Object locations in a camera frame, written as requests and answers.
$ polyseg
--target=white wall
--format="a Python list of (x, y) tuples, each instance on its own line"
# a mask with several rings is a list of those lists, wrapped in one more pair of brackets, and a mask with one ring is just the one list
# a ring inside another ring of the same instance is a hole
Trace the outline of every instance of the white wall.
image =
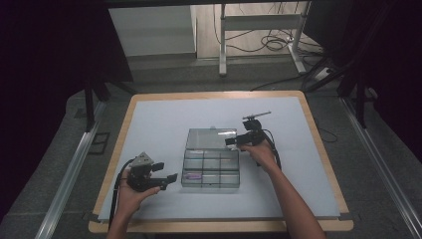
[(120, 8), (109, 13), (127, 57), (196, 52), (191, 6)]

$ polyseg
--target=aluminum frame rail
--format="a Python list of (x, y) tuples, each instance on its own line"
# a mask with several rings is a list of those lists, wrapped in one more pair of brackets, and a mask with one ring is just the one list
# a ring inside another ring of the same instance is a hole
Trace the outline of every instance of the aluminum frame rail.
[(41, 223), (40, 229), (35, 238), (51, 238), (65, 208), (65, 205), (69, 199), (75, 182), (78, 178), (78, 174), (87, 156), (88, 150), (93, 142), (94, 136), (96, 135), (97, 129), (103, 117), (103, 111), (106, 108), (106, 103), (99, 102), (95, 111), (95, 123), (93, 128), (89, 132), (85, 132), (82, 136), (80, 144), (72, 157), (71, 163), (69, 164), (68, 170), (56, 192), (56, 195), (50, 204), (50, 208)]
[(354, 114), (354, 107), (350, 100), (340, 98), (340, 101), (342, 102), (348, 117), (350, 118), (358, 136), (360, 137), (360, 140), (368, 151), (373, 165), (375, 166), (391, 198), (393, 199), (401, 216), (403, 217), (410, 232), (412, 233), (413, 238), (422, 238), (422, 224), (418, 213), (416, 212), (409, 198), (401, 189), (393, 173), (388, 168), (387, 163), (370, 137), (369, 132), (357, 121), (357, 118)]

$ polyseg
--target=hand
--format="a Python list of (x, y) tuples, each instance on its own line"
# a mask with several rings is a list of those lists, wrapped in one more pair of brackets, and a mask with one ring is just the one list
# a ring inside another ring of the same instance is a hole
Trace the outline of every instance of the hand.
[(267, 140), (261, 143), (251, 146), (247, 144), (238, 145), (242, 150), (247, 150), (252, 158), (254, 158), (266, 172), (270, 172), (273, 168), (279, 168), (274, 159), (274, 154), (270, 144)]
[(148, 196), (157, 194), (160, 190), (159, 187), (149, 188), (144, 192), (137, 192), (127, 185), (128, 170), (125, 170), (121, 175), (120, 188), (118, 190), (118, 203), (116, 214), (121, 213), (122, 216), (131, 217), (140, 203)]

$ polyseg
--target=person's right hand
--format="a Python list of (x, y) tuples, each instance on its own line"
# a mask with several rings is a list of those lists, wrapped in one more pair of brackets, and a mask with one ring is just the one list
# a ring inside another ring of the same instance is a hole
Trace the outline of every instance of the person's right hand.
[(241, 150), (249, 152), (252, 158), (254, 158), (266, 172), (270, 172), (273, 168), (279, 168), (274, 159), (274, 154), (270, 144), (264, 140), (260, 144), (255, 146), (242, 144), (238, 145)]

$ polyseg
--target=black curtain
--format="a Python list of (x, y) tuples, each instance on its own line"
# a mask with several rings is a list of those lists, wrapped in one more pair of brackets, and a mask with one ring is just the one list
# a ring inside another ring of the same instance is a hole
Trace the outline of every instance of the black curtain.
[(132, 81), (108, 9), (0, 6), (1, 218), (38, 166), (84, 81)]
[(375, 108), (422, 161), (421, 11), (420, 0), (397, 1), (363, 65)]

